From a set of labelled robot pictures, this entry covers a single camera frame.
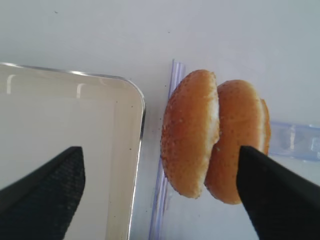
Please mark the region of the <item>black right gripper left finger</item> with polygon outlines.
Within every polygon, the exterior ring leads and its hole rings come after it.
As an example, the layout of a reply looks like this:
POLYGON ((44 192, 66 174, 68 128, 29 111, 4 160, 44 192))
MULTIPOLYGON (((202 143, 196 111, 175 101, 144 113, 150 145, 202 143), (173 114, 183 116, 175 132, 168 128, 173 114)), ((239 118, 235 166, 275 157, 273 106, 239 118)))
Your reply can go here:
POLYGON ((86 184, 83 149, 71 146, 0 191, 2 240, 62 240, 86 184))

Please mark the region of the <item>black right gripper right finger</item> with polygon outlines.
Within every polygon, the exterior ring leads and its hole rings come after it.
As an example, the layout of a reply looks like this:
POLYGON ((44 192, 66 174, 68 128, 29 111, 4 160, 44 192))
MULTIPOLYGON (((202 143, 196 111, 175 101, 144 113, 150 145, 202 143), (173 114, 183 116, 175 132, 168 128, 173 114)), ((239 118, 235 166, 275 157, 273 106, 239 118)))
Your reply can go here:
POLYGON ((320 238, 320 187, 251 146, 239 150, 238 194, 260 240, 320 238))

